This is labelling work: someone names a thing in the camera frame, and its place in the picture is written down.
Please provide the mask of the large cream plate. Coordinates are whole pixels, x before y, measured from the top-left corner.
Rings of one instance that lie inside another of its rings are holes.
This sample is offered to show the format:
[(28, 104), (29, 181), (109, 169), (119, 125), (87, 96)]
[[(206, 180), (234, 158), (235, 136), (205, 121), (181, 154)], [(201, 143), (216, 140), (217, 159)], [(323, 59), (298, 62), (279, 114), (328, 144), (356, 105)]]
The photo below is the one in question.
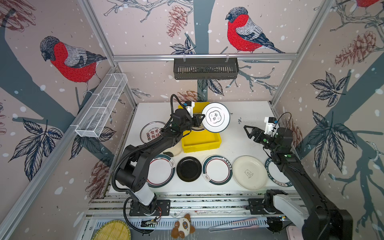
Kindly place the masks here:
[(261, 190), (268, 181), (264, 164), (251, 156), (241, 156), (234, 161), (233, 177), (241, 187), (250, 191)]

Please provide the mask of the white plate green red rim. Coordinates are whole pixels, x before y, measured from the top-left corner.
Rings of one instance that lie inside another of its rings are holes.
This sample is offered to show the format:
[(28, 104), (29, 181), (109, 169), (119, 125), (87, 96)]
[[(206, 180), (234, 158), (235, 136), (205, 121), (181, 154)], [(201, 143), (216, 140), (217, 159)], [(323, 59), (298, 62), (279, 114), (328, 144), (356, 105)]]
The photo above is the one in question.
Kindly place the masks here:
[(192, 127), (192, 131), (195, 131), (195, 132), (201, 132), (201, 131), (204, 131), (205, 128), (203, 125), (200, 125), (198, 127)]

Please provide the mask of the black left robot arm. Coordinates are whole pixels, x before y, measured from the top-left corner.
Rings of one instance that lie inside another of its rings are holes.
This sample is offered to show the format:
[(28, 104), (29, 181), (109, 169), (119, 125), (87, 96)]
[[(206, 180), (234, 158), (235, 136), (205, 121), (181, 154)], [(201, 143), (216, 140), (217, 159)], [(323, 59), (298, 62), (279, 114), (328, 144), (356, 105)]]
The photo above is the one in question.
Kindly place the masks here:
[(192, 131), (202, 124), (204, 114), (194, 115), (195, 102), (182, 103), (177, 95), (171, 95), (171, 115), (160, 136), (137, 147), (129, 145), (111, 173), (115, 191), (126, 193), (140, 214), (152, 215), (157, 211), (157, 196), (148, 186), (151, 161), (165, 150), (174, 147), (185, 131)]

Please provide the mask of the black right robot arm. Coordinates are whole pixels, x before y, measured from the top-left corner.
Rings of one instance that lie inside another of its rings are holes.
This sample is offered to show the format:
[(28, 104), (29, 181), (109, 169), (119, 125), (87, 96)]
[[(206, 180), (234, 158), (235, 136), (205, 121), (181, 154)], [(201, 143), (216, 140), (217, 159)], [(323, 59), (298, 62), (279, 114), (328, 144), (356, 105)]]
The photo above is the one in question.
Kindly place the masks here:
[(268, 214), (283, 213), (296, 225), (305, 240), (351, 240), (353, 218), (347, 210), (339, 209), (315, 185), (301, 161), (291, 151), (293, 132), (273, 127), (275, 135), (253, 126), (244, 126), (247, 137), (271, 152), (269, 158), (293, 184), (305, 204), (300, 207), (281, 190), (267, 190), (257, 210)]

